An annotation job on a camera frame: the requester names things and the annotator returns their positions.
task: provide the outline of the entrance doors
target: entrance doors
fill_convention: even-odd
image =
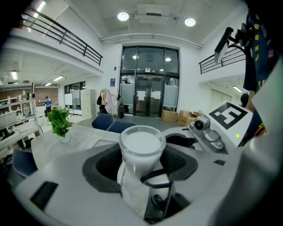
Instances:
[[[163,76],[137,75],[135,115],[160,117],[163,99]]]

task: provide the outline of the fluorescent light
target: fluorescent light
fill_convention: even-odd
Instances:
[[[53,81],[58,81],[61,78],[63,78],[63,76],[59,76],[58,78],[54,79]]]
[[[42,3],[39,5],[39,7],[36,9],[37,12],[40,12],[42,10],[42,8],[45,6],[46,2],[45,1],[42,1]]]
[[[195,25],[195,20],[193,18],[188,18],[185,20],[185,24],[187,26],[194,26]]]
[[[126,12],[120,12],[117,17],[121,21],[126,21],[129,18],[129,14],[127,14]]]
[[[14,80],[18,80],[18,75],[17,75],[16,71],[11,72],[11,74],[12,74]]]
[[[233,86],[233,88],[242,93],[242,91],[237,86]]]

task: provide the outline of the white cup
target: white cup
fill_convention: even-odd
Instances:
[[[158,129],[138,125],[121,133],[119,145],[127,171],[140,179],[152,172],[158,163],[166,138]]]

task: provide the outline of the door frame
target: door frame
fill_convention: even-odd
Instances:
[[[141,76],[147,76],[147,93],[146,93],[146,104],[145,104],[145,117],[150,117],[149,116],[149,110],[150,110],[150,96],[151,96],[151,87],[152,87],[152,77],[158,77],[160,79],[162,79],[161,81],[161,98],[160,98],[160,104],[159,104],[159,114],[158,117],[161,117],[162,114],[162,106],[163,106],[163,100],[164,100],[164,88],[165,88],[165,76],[162,75],[155,75],[155,74],[137,74],[135,76],[135,86],[134,86],[134,106],[133,106],[133,116],[136,116],[136,84],[137,84],[137,77],[141,77]]]

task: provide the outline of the white table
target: white table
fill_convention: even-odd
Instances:
[[[70,142],[62,143],[57,134],[48,131],[31,141],[32,154],[40,169],[49,162],[65,154],[83,151],[119,141],[119,133],[94,129],[74,124],[70,130]]]

